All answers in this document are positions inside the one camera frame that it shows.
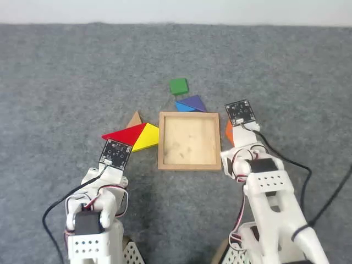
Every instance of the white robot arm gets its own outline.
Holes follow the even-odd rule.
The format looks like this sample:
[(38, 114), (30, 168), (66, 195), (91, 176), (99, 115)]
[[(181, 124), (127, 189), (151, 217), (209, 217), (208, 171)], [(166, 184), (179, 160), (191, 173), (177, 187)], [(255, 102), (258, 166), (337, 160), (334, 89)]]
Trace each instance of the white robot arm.
[(281, 159), (268, 154), (257, 140), (259, 131), (247, 100), (226, 106), (233, 122), (235, 147), (221, 153), (225, 174), (244, 182), (254, 222), (239, 226), (229, 236), (229, 244), (241, 243), (252, 264), (328, 264), (315, 231), (305, 228), (292, 241), (297, 229), (307, 224), (294, 195), (294, 188)]
[[(130, 151), (131, 146), (107, 140), (99, 169), (90, 168), (82, 184), (99, 176), (98, 179), (66, 198), (65, 239), (71, 264), (127, 263), (123, 226), (118, 217), (125, 214), (128, 206), (128, 180), (123, 169)], [(126, 203), (120, 212), (124, 197)], [(136, 263), (143, 263), (139, 252), (134, 255), (139, 259)]]

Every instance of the purple triangle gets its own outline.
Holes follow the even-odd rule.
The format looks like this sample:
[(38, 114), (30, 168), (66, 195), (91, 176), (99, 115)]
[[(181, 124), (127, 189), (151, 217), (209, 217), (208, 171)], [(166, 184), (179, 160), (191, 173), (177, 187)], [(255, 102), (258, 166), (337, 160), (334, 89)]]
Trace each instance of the purple triangle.
[(191, 97), (180, 100), (178, 102), (183, 105), (193, 107), (194, 109), (197, 109), (201, 112), (207, 112), (199, 95), (193, 95)]

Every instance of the wooden triangle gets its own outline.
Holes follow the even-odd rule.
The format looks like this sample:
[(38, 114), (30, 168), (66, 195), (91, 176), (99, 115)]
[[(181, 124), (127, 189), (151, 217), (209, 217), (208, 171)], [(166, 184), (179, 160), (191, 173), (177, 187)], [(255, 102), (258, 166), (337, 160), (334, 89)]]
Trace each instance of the wooden triangle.
[(141, 123), (142, 123), (142, 120), (138, 114), (138, 111), (136, 111), (134, 113), (134, 115), (132, 116), (132, 119), (130, 120), (130, 122), (126, 126), (126, 128), (134, 127), (135, 125), (140, 125)]
[(123, 130), (115, 131), (113, 133), (102, 135), (101, 137), (105, 140), (113, 139), (113, 140), (125, 143), (127, 145), (133, 146), (136, 143), (137, 139), (139, 138), (145, 126), (146, 126), (146, 123), (135, 125), (135, 126), (131, 126), (130, 128), (126, 128)]
[(147, 123), (132, 148), (132, 152), (156, 146), (159, 143), (159, 128)]

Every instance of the wire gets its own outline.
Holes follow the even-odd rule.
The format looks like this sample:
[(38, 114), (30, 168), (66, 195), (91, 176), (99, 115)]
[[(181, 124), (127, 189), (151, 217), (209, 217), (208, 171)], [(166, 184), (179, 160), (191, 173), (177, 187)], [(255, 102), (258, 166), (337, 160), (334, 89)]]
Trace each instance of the wire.
[(305, 170), (308, 171), (308, 175), (307, 175), (307, 177), (306, 177), (306, 179), (305, 179), (305, 181), (303, 182), (303, 185), (302, 185), (302, 191), (301, 191), (301, 197), (300, 197), (300, 206), (301, 206), (301, 210), (302, 210), (303, 215), (305, 216), (304, 200), (305, 200), (305, 193), (306, 193), (306, 189), (307, 189), (308, 182), (309, 182), (310, 178), (312, 177), (312, 170), (311, 170), (311, 168), (309, 168), (309, 167), (307, 167), (307, 166), (305, 166), (305, 165), (303, 165), (303, 164), (301, 164), (301, 163), (295, 162), (295, 161), (293, 161), (293, 160), (291, 160), (291, 159), (286, 158), (285, 156), (283, 156), (279, 151), (277, 151), (274, 147), (272, 147), (272, 146), (270, 145), (270, 143), (268, 142), (268, 140), (267, 140), (267, 139), (264, 137), (264, 135), (263, 135), (262, 133), (260, 133), (259, 131), (248, 129), (248, 128), (246, 128), (246, 127), (244, 126), (244, 124), (241, 124), (241, 126), (242, 126), (243, 129), (246, 129), (246, 130), (248, 130), (248, 131), (251, 131), (251, 132), (257, 134), (258, 136), (260, 136), (260, 137), (263, 139), (264, 143), (267, 145), (267, 147), (268, 147), (272, 152), (274, 152), (277, 156), (279, 156), (281, 159), (283, 159), (283, 160), (287, 161), (288, 163), (291, 163), (291, 164), (293, 164), (293, 165), (296, 165), (296, 166), (298, 166), (298, 167), (300, 167), (300, 168), (305, 169)]
[(340, 182), (340, 184), (337, 186), (336, 190), (334, 191), (334, 193), (331, 195), (331, 197), (327, 200), (327, 202), (323, 205), (323, 207), (320, 209), (320, 211), (317, 213), (317, 215), (308, 222), (308, 224), (305, 224), (304, 226), (298, 228), (292, 235), (291, 240), (293, 241), (297, 235), (303, 231), (304, 229), (308, 228), (308, 227), (313, 227), (316, 222), (319, 220), (319, 218), (323, 215), (323, 213), (327, 210), (327, 208), (329, 208), (329, 206), (332, 204), (332, 202), (335, 200), (335, 198), (337, 197), (337, 195), (340, 193), (340, 191), (342, 190), (343, 186), (345, 185), (345, 183), (348, 181), (348, 179), (351, 177), (352, 175), (352, 164), (350, 165), (349, 170), (347, 171), (346, 175), (343, 177), (342, 181)]
[(51, 204), (48, 209), (44, 212), (43, 214), (43, 217), (42, 217), (42, 224), (43, 224), (43, 227), (46, 231), (46, 233), (49, 235), (52, 243), (54, 244), (54, 247), (56, 248), (57, 250), (57, 254), (59, 255), (59, 258), (60, 258), (60, 262), (62, 264), (64, 264), (64, 257), (62, 255), (62, 252), (60, 250), (60, 247), (56, 241), (56, 239), (54, 238), (53, 234), (51, 233), (47, 223), (46, 223), (46, 217), (47, 215), (50, 213), (51, 210), (53, 210), (53, 208), (55, 208), (59, 203), (61, 203), (62, 201), (64, 201), (66, 198), (68, 198), (70, 195), (72, 195), (73, 193), (75, 193), (76, 191), (82, 189), (83, 187), (95, 182), (97, 179), (99, 179), (101, 177), (101, 175), (103, 174), (103, 172), (105, 171), (105, 169), (107, 168), (108, 166), (105, 165), (104, 169), (101, 171), (101, 173), (97, 176), (97, 177), (94, 177), (90, 180), (88, 180), (87, 182), (77, 186), (76, 188), (72, 189), (70, 192), (68, 192), (65, 196), (63, 196), (61, 199), (57, 200), (56, 202), (54, 202), (53, 204)]
[(269, 153), (268, 148), (264, 145), (260, 145), (260, 144), (252, 145), (250, 150), (253, 150), (254, 147), (263, 147), (265, 149), (266, 153)]
[(107, 185), (103, 185), (103, 186), (100, 186), (99, 189), (98, 189), (98, 193), (101, 189), (103, 188), (115, 188), (115, 189), (120, 189), (122, 190), (125, 194), (126, 194), (126, 206), (125, 206), (125, 210), (120, 213), (120, 214), (115, 214), (115, 217), (121, 217), (121, 216), (124, 216), (127, 212), (127, 208), (128, 208), (128, 192), (125, 190), (125, 188), (121, 187), (120, 185), (115, 185), (115, 184), (107, 184)]
[[(80, 193), (78, 193), (78, 194), (72, 194), (72, 195), (70, 195), (70, 196), (66, 199), (66, 201), (65, 201), (66, 215), (68, 215), (68, 213), (69, 213), (69, 210), (68, 210), (68, 202), (69, 202), (71, 199), (73, 199), (76, 195), (85, 195), (89, 200), (92, 200), (92, 198), (91, 198), (87, 193), (88, 193), (88, 192), (86, 191), (86, 192), (80, 192)], [(81, 200), (81, 199), (83, 199), (83, 198), (84, 198), (84, 196), (81, 196), (81, 197), (75, 198), (75, 200)]]
[(236, 175), (236, 174), (235, 174), (235, 171), (233, 170), (233, 164), (234, 164), (235, 161), (236, 161), (237, 155), (238, 155), (242, 150), (247, 151), (247, 152), (251, 155), (252, 160), (254, 160), (254, 156), (253, 156), (252, 152), (251, 152), (250, 150), (246, 149), (246, 148), (240, 148), (240, 149), (237, 150), (237, 152), (233, 155), (232, 160), (231, 160), (231, 168), (232, 168), (232, 174), (233, 174), (233, 176), (232, 176), (232, 174), (231, 174), (230, 177), (231, 177), (232, 179), (235, 179), (236, 182), (238, 182), (238, 183), (245, 182), (245, 181), (246, 181), (246, 178), (247, 178), (247, 175), (245, 175), (245, 174), (238, 174), (238, 175)]
[(237, 219), (236, 219), (236, 222), (235, 222), (235, 225), (232, 229), (232, 231), (230, 232), (229, 234), (229, 237), (228, 237), (228, 240), (229, 240), (229, 246), (233, 249), (233, 250), (236, 250), (236, 251), (245, 251), (246, 249), (236, 249), (233, 245), (232, 245), (232, 239), (233, 240), (236, 240), (239, 244), (242, 242), (241, 240), (241, 236), (239, 234), (236, 233), (237, 229), (239, 228), (239, 225), (242, 221), (242, 217), (243, 217), (243, 213), (244, 213), (244, 207), (245, 207), (245, 195), (244, 195), (244, 185), (242, 185), (242, 205), (241, 205), (241, 208), (240, 208), (240, 211), (238, 213), (238, 216), (237, 216)]
[(100, 194), (97, 194), (92, 200), (89, 201), (85, 206), (83, 206), (84, 209), (88, 209), (91, 206), (94, 206), (95, 201), (99, 198)]

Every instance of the orange piece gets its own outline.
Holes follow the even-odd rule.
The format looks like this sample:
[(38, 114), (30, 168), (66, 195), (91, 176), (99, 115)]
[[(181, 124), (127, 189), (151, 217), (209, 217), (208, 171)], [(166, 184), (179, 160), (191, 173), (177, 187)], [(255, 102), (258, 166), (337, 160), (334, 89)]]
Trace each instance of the orange piece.
[(232, 124), (230, 120), (227, 120), (226, 128), (225, 128), (225, 135), (227, 139), (231, 142), (232, 146), (235, 146), (233, 142), (233, 133), (232, 133)]

